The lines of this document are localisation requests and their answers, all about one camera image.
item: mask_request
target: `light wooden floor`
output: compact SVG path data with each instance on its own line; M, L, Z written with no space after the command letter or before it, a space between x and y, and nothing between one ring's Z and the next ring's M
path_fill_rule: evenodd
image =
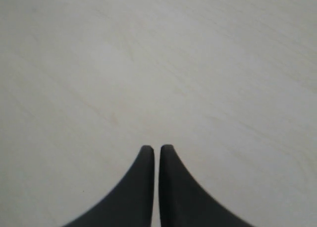
M316 1L0 0L0 226L69 222L164 143L250 223L316 226Z

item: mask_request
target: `wood grain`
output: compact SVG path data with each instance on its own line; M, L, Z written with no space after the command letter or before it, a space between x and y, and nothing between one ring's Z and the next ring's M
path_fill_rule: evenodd
M69 222L164 143L250 223L316 226L316 29L316 0L0 0L0 226Z

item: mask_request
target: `white laminate floor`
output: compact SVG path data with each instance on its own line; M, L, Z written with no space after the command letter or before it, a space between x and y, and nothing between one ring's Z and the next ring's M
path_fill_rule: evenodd
M172 143L243 219L315 227L316 1L0 0L0 226L62 226Z

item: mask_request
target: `white floor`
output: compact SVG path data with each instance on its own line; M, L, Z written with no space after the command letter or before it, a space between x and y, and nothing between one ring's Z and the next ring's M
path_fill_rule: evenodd
M316 1L0 0L0 226L69 222L164 143L257 227L316 226Z

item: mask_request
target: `floor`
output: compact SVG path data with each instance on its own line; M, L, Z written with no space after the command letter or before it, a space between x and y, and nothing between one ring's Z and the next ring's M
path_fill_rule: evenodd
M255 226L316 225L316 0L0 0L0 12L1 227L62 226L141 145L158 168L165 143Z

